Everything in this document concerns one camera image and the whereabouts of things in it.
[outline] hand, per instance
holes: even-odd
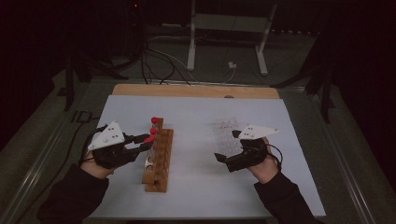
[[[88,174],[98,178],[98,179],[106,179],[108,175],[112,175],[114,173],[114,170],[116,168],[113,169],[106,169],[100,165],[97,165],[95,162],[95,159],[91,159],[93,155],[92,152],[89,152],[88,155],[85,157],[86,160],[88,159],[88,161],[84,161],[80,168],[81,170],[87,172]]]
[[[269,144],[266,137],[263,138],[265,144]],[[271,147],[267,146],[268,152],[271,153]],[[265,184],[269,182],[278,172],[276,161],[274,158],[267,156],[264,161],[255,166],[247,168],[259,180],[260,183]]]

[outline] white tabletop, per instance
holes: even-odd
[[[146,153],[116,170],[102,204],[91,217],[128,219],[255,218],[271,216],[248,170],[229,173],[216,161],[216,119],[278,128],[268,137],[284,156],[282,172],[296,183],[314,216],[325,216],[312,175],[280,99],[224,99],[110,95],[98,127],[117,120],[128,135],[148,133],[151,117],[174,130],[166,193],[145,192],[141,184]]]

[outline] dark background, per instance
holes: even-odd
[[[240,1],[197,1],[197,10],[221,14],[261,15],[262,1],[247,8]],[[0,148],[52,91],[51,78],[64,69],[64,41],[70,40],[95,60],[111,63],[112,55],[138,54],[140,40],[131,26],[124,47],[129,10],[131,24],[187,25],[190,2],[147,1],[11,1],[0,2],[2,132]],[[396,4],[386,1],[279,3],[273,30],[317,35],[304,67],[334,64],[332,83],[339,86],[376,159],[396,189],[393,145],[396,102]]]

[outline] wooden peg board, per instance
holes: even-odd
[[[158,118],[157,129],[154,140],[155,159],[151,161],[148,154],[142,179],[142,183],[146,184],[145,191],[147,192],[166,192],[168,186],[174,131],[163,128],[162,118]]]

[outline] black sleeve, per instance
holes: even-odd
[[[265,208],[285,224],[318,224],[301,195],[298,186],[282,173],[266,184],[254,185]]]
[[[56,183],[41,204],[41,223],[81,223],[102,202],[108,179],[98,179],[73,164],[64,179]]]

